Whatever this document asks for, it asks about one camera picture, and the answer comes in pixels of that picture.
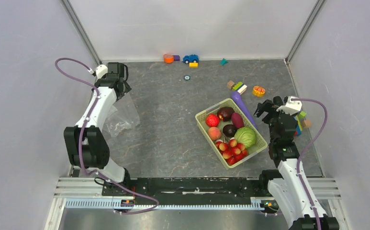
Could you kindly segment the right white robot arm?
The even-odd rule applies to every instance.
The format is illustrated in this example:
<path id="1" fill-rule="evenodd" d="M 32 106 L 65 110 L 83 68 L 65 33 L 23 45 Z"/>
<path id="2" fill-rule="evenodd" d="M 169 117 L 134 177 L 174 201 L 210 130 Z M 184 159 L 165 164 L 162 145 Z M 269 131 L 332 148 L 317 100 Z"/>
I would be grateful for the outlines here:
<path id="1" fill-rule="evenodd" d="M 335 217 L 327 215 L 319 204 L 303 170 L 303 152 L 295 142 L 298 121 L 295 117 L 302 110 L 304 99 L 295 96 L 274 97 L 257 105 L 254 113 L 269 126 L 269 155 L 275 170 L 263 170 L 259 176 L 258 189 L 272 195 L 291 230 L 338 230 Z"/>

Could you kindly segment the orange peach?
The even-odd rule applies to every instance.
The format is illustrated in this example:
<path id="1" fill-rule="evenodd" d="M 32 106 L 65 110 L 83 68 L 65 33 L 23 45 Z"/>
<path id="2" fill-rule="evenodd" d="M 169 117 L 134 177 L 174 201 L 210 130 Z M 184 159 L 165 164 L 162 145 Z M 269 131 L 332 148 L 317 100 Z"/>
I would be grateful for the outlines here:
<path id="1" fill-rule="evenodd" d="M 222 135 L 220 129 L 214 126 L 208 129 L 207 134 L 212 141 L 218 140 Z"/>

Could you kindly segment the red lychee bunch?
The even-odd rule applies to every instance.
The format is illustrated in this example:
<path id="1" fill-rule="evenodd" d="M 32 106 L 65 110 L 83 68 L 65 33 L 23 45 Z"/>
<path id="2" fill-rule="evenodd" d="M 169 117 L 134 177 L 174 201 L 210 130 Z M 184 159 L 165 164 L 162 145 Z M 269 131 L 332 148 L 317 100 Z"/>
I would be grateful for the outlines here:
<path id="1" fill-rule="evenodd" d="M 235 138 L 231 138 L 228 142 L 218 139 L 214 141 L 214 144 L 227 166 L 234 166 L 249 155 L 245 145 Z"/>

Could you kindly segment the dark red apple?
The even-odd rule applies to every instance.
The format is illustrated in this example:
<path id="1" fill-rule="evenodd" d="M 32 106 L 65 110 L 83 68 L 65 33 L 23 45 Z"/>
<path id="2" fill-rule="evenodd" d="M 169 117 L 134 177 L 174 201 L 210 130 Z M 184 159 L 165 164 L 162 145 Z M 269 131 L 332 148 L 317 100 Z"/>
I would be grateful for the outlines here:
<path id="1" fill-rule="evenodd" d="M 221 107 L 216 115 L 218 116 L 218 118 L 223 121 L 223 122 L 227 122 L 227 121 L 230 121 L 231 120 L 231 117 L 232 117 L 232 114 L 234 113 L 234 109 L 232 107 L 228 107 L 228 106 L 225 106 L 225 107 Z"/>

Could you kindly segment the red textured ball fruit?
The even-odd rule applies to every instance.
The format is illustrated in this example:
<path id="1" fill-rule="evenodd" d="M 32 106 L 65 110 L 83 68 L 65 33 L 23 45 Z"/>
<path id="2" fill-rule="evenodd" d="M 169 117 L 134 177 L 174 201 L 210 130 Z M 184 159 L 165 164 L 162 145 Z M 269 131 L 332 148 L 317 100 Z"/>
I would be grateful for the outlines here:
<path id="1" fill-rule="evenodd" d="M 208 127 L 218 127 L 220 118 L 215 114 L 208 114 L 205 123 Z"/>

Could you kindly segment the clear zip top bag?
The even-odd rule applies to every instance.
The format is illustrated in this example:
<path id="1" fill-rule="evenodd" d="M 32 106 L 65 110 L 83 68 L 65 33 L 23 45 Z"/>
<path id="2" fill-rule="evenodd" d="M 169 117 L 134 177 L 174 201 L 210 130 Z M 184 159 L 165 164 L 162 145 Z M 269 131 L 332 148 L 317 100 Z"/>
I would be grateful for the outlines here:
<path id="1" fill-rule="evenodd" d="M 102 130 L 108 136 L 116 137 L 122 131 L 133 129 L 139 124 L 139 114 L 130 93 L 127 93 L 111 106 Z"/>

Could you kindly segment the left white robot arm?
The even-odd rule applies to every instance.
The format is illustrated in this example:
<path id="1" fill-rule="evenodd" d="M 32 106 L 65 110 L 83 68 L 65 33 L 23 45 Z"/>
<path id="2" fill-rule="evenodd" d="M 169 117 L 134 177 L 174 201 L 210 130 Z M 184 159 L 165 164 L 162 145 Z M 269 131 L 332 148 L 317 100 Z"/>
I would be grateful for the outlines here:
<path id="1" fill-rule="evenodd" d="M 96 69 L 87 65 L 84 67 L 96 77 L 94 84 L 66 75 L 90 86 L 93 92 L 84 115 L 74 126 L 64 130 L 69 162 L 80 167 L 86 175 L 95 174 L 106 182 L 113 183 L 116 192 L 127 195 L 132 190 L 129 172 L 110 158 L 110 149 L 102 128 L 113 104 L 131 90 L 127 83 L 128 67 L 119 62 L 101 64 Z"/>

